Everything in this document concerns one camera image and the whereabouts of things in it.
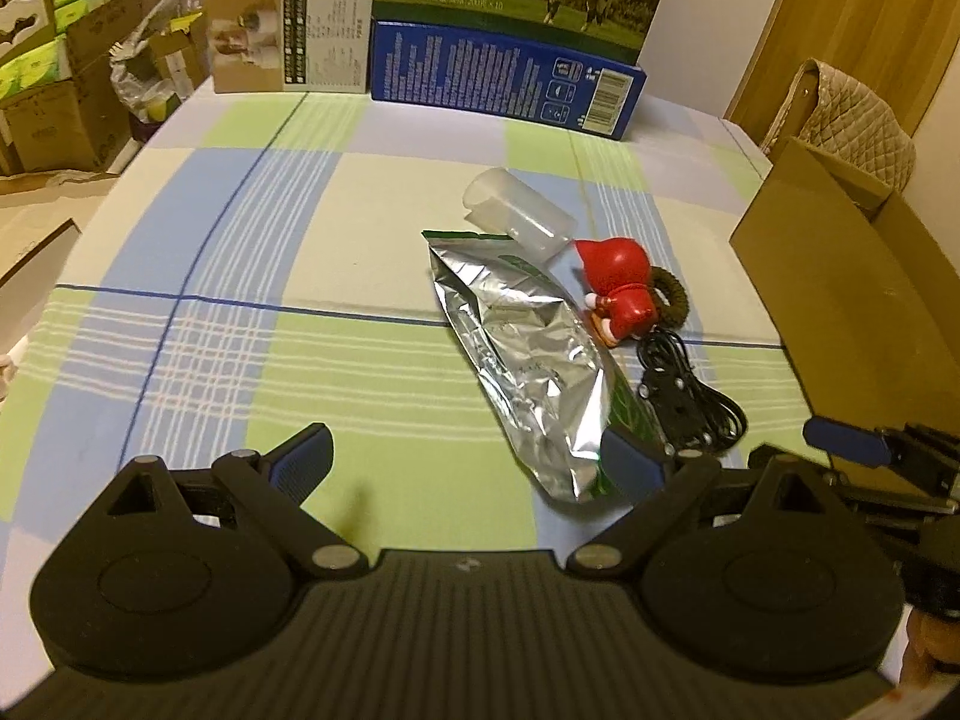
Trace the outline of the person's right hand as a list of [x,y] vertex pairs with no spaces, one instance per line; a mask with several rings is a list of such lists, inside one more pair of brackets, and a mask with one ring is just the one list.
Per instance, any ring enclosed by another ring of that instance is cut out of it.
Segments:
[[900,683],[922,688],[944,667],[960,665],[960,626],[957,621],[913,610],[907,622],[908,645],[901,661]]

